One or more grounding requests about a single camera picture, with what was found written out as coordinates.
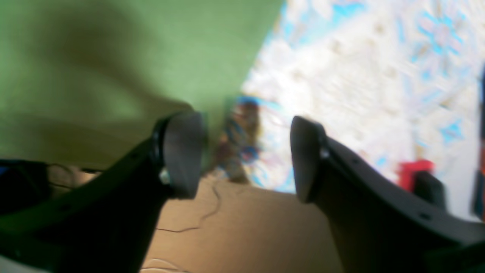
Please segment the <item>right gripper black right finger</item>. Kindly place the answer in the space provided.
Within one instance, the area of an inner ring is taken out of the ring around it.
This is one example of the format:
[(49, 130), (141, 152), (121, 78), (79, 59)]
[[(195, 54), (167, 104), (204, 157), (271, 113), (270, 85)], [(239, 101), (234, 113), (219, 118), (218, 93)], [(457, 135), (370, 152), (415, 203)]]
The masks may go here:
[(390, 183), (322, 124), (295, 116), (296, 192), (329, 220), (346, 273), (483, 273), (484, 224)]

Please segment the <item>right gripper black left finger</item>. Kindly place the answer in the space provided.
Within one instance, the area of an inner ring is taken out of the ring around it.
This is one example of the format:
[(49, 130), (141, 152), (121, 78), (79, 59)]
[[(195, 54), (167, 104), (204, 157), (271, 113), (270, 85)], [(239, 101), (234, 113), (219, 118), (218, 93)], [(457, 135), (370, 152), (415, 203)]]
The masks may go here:
[(1, 160), (1, 272), (137, 273), (166, 201), (196, 196), (204, 136), (200, 112), (160, 119), (113, 166), (56, 198), (45, 163)]

